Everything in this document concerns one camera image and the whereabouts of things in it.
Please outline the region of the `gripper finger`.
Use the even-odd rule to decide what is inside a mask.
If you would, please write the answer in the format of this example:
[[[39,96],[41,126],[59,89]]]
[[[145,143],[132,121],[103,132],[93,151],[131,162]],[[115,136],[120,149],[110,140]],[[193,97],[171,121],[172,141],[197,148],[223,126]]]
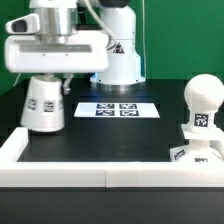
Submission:
[[[73,77],[74,77],[73,73],[65,73],[63,75],[64,82],[63,82],[62,88],[63,88],[63,93],[65,95],[68,95],[70,93],[70,91],[71,91],[70,83],[71,83]]]

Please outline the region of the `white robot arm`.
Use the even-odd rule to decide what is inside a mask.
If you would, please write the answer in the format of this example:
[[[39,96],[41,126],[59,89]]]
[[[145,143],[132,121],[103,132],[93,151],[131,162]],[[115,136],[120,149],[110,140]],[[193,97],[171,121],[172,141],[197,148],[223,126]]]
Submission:
[[[30,0],[31,13],[6,23],[4,59],[12,73],[77,73],[97,88],[125,91],[144,83],[135,50],[131,0]]]

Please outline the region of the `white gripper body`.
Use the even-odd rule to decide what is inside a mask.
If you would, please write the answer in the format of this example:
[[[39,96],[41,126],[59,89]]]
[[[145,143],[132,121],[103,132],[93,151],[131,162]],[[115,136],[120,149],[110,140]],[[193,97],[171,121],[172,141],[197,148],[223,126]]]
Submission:
[[[78,32],[65,44],[44,44],[35,35],[12,35],[5,42],[5,65],[13,73],[94,73],[108,67],[108,36]]]

